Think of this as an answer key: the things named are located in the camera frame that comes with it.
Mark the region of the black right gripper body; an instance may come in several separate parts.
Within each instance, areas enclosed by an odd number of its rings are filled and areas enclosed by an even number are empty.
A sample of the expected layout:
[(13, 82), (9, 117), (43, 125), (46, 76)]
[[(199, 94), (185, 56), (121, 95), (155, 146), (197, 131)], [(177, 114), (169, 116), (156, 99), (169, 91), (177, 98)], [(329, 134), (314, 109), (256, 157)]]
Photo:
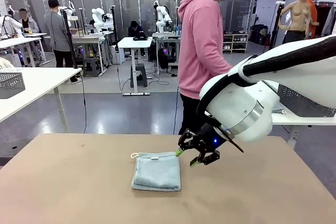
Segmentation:
[(227, 139), (216, 132), (215, 128), (205, 123), (195, 135), (195, 148), (200, 153), (213, 153), (224, 144)]

